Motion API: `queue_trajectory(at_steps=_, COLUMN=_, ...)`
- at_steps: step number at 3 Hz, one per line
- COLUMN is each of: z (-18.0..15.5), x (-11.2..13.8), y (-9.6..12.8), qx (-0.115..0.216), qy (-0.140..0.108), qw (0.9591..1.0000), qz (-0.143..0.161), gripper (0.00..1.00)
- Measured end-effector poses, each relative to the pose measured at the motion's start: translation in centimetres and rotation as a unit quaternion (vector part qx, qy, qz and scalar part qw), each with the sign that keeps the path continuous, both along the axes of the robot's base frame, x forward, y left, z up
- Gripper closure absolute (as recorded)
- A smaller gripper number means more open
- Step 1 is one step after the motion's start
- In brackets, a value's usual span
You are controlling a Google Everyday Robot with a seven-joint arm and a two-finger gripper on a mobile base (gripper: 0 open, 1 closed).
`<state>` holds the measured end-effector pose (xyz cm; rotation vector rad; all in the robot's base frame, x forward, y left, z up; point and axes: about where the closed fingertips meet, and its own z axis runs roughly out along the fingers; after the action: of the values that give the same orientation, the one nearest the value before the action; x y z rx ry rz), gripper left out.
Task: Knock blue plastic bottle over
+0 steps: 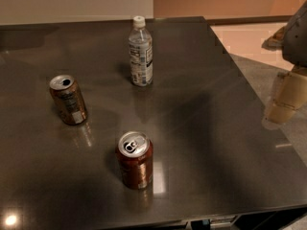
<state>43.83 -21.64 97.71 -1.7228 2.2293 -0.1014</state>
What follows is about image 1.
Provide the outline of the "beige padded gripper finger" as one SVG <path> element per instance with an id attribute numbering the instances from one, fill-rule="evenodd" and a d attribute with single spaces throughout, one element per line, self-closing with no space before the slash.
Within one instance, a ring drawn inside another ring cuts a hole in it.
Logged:
<path id="1" fill-rule="evenodd" d="M 273 82 L 262 124 L 281 127 L 307 103 L 307 68 L 295 65 L 287 73 L 279 72 Z"/>

